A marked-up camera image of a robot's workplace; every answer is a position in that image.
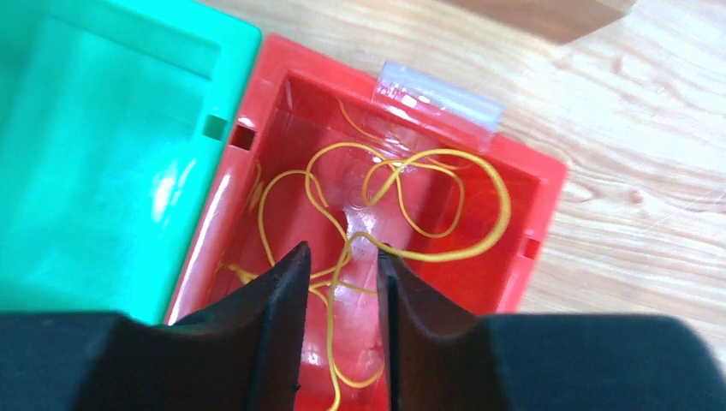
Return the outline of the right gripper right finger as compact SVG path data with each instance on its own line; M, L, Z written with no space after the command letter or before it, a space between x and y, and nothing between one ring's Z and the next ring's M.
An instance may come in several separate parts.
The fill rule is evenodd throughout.
M392 410L722 410L725 379L679 319L478 316L378 254Z

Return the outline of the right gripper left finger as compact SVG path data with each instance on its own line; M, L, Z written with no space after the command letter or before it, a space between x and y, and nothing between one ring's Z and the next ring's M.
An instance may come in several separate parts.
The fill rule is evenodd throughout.
M116 312L5 313L4 410L290 410L311 250L172 325Z

